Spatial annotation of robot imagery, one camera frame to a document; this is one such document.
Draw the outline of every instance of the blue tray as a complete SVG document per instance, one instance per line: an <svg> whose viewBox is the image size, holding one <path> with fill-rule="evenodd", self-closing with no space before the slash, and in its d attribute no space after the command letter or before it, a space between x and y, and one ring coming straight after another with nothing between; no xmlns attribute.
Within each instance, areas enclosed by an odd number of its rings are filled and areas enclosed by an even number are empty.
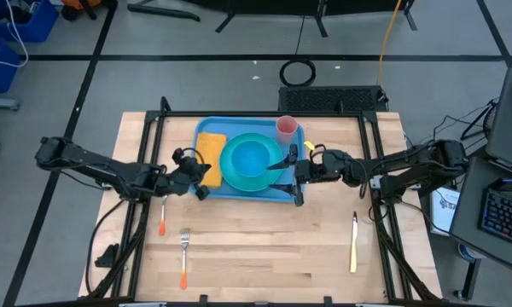
<svg viewBox="0 0 512 307"><path fill-rule="evenodd" d="M274 119L209 117L199 122L195 128L194 148L197 143L197 135L200 132L223 134L227 136L227 141L243 133L256 132L275 140L277 144L279 144L282 154L286 157L289 150L289 144L281 144L277 140L275 124L276 121ZM294 134L292 143L298 145L299 157L305 157L304 141L304 131L301 126L298 125L298 130ZM293 183L293 178L294 168L289 167L282 172L281 176L275 183L291 184ZM294 202L290 195L273 188L267 188L258 192L243 192L231 187L224 179L222 180L220 188L211 188L209 198Z"/></svg>

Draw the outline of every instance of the white cable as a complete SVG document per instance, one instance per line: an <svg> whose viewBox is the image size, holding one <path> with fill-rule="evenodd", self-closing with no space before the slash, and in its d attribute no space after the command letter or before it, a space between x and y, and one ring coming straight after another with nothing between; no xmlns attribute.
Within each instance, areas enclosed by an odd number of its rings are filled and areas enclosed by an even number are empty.
<svg viewBox="0 0 512 307"><path fill-rule="evenodd" d="M8 62L3 62L3 61L0 61L0 64L7 65L7 66L10 66L10 67L18 67L18 68L19 67L23 67L24 65L26 65L28 63L28 52L26 52L26 48L25 48L25 44L23 43L23 40L20 39L19 32L17 32L17 26L15 26L15 20L14 20L14 11L11 9L11 4L9 3L9 0L4 0L4 1L8 4L9 16L11 17L11 22L8 22L6 27L8 28L9 34L11 34L11 36L14 38L14 40L17 41L18 43L20 43L20 46L23 48L23 52L25 52L25 61L22 62L20 65L15 65L15 64L11 64L11 63L8 63ZM12 25L14 27L15 34L17 36L15 36L11 32L11 30L9 29L9 25Z"/></svg>

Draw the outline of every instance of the butter knife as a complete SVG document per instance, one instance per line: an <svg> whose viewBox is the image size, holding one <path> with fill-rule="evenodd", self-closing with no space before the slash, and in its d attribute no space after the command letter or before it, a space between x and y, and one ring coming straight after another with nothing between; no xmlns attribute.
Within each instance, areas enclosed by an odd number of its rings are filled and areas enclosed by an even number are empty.
<svg viewBox="0 0 512 307"><path fill-rule="evenodd" d="M358 235L358 220L357 212L352 216L352 238L351 238L351 268L349 271L355 273L357 271L357 235Z"/></svg>

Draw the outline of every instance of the orange handle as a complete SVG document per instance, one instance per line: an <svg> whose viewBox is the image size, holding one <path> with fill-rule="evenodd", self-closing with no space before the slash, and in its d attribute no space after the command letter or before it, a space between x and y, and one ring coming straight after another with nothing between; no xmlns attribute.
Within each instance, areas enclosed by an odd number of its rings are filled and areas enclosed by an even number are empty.
<svg viewBox="0 0 512 307"><path fill-rule="evenodd" d="M186 271L182 271L182 277L180 279L180 288L182 290L186 290L188 287L188 276L186 275Z"/></svg>
<svg viewBox="0 0 512 307"><path fill-rule="evenodd" d="M165 220L162 219L161 223L160 223L160 235L164 235L164 234L165 234Z"/></svg>

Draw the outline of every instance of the yellow handle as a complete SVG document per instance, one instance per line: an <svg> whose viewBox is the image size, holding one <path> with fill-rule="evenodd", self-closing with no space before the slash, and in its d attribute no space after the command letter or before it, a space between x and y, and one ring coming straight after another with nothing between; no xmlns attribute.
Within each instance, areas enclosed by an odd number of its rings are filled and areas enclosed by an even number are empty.
<svg viewBox="0 0 512 307"><path fill-rule="evenodd" d="M312 142L305 141L304 144L309 148L310 150L315 150L315 145L313 145Z"/></svg>
<svg viewBox="0 0 512 307"><path fill-rule="evenodd" d="M357 271L357 245L355 241L351 244L351 268L349 269L351 273L355 273Z"/></svg>
<svg viewBox="0 0 512 307"><path fill-rule="evenodd" d="M180 279L180 288L182 290L186 290L188 287L188 276L186 275L186 271L182 270L182 277Z"/></svg>

